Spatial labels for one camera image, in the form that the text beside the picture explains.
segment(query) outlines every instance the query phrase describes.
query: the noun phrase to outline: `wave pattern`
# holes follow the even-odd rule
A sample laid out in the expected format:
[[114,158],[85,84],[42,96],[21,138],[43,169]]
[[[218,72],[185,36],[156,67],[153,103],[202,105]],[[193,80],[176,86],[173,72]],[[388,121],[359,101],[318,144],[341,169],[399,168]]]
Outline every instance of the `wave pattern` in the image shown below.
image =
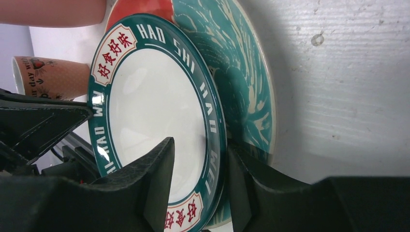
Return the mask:
[[[233,0],[173,0],[174,22],[204,57],[225,115],[228,138],[269,152],[274,102],[252,30]],[[267,162],[266,153],[250,151]]]

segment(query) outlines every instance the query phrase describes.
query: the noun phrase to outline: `red chinese characters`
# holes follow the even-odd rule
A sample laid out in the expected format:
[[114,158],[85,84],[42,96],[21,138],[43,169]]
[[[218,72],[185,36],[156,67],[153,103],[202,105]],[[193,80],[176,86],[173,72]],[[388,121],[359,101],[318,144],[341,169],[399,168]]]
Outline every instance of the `red chinese characters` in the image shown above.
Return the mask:
[[112,28],[98,47],[92,64],[91,75],[95,83],[105,87],[112,83],[115,69],[127,54],[137,48],[137,43],[130,27],[118,24]]
[[169,212],[167,212],[167,216],[165,218],[165,226],[164,229],[171,229],[172,224],[174,223],[174,213],[170,214]]
[[118,56],[119,52],[122,52],[121,48],[118,45],[119,44],[115,43],[114,40],[111,40],[111,42],[108,44],[108,46],[110,47],[110,51],[115,53],[116,57]]
[[106,77],[107,79],[108,79],[108,75],[110,74],[110,71],[107,69],[107,66],[106,65],[103,66],[101,64],[98,64],[97,72],[99,72],[101,76]]
[[176,223],[179,225],[179,227],[182,227],[182,223],[184,223],[185,219],[185,215],[183,215],[184,209],[182,209],[181,211],[177,210],[176,213],[178,214],[178,220],[176,221]]
[[[110,66],[113,66],[113,62],[117,60],[117,58],[113,58],[112,56],[115,55],[115,57],[118,57],[120,53],[123,52],[123,49],[130,47],[132,43],[129,41],[129,37],[125,35],[125,33],[118,32],[118,37],[116,41],[114,39],[110,40],[110,43],[107,44],[107,46],[110,48],[110,52],[103,53],[102,57],[104,58],[104,61],[106,64],[110,64]],[[101,63],[98,64],[98,71],[100,73],[101,77],[105,77],[108,79],[108,74],[111,73],[109,69],[107,69],[106,65],[102,65]]]
[[110,65],[111,65],[111,66],[113,66],[113,61],[115,61],[115,60],[116,60],[116,58],[112,58],[109,52],[108,52],[108,53],[103,54],[102,56],[104,57],[104,59],[105,59],[105,63],[106,63],[106,64],[109,62],[109,63],[110,63]]
[[127,46],[131,45],[132,43],[128,41],[128,36],[125,36],[123,33],[119,33],[118,41],[126,48]]
[[191,220],[196,216],[195,199],[192,200],[192,203],[188,204],[188,216],[190,217],[188,222],[191,222]]

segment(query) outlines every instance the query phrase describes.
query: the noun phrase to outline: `orange mug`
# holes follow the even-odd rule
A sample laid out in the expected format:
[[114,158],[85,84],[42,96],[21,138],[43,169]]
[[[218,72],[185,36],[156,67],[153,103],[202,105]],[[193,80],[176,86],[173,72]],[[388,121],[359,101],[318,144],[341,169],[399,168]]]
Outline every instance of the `orange mug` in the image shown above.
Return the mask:
[[87,94],[88,65],[40,57],[13,57],[13,74],[19,94],[72,100]]

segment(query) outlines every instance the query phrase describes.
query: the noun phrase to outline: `black plastic holder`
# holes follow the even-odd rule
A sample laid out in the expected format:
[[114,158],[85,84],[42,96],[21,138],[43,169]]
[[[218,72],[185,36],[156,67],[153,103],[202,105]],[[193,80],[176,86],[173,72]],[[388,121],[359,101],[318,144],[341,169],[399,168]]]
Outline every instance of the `black plastic holder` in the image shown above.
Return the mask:
[[[0,178],[2,231],[163,231],[172,138],[98,178],[90,146],[70,134],[80,141],[63,149],[72,163],[36,176],[32,163],[90,117],[85,103],[0,90],[0,171],[14,174]],[[248,146],[228,141],[235,232],[410,230],[410,178],[329,177],[308,185],[257,161],[247,151],[258,148]],[[78,183],[83,179],[90,184]]]

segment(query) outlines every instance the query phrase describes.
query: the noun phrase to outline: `white plate center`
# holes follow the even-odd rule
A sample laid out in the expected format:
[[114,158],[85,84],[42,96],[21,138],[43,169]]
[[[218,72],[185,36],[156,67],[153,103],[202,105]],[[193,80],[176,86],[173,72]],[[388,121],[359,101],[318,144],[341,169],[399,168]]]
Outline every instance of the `white plate center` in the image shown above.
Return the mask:
[[129,55],[115,75],[108,112],[122,166],[145,155],[165,137],[174,137],[169,202],[193,190],[205,160],[205,125],[195,90],[177,62],[155,49]]

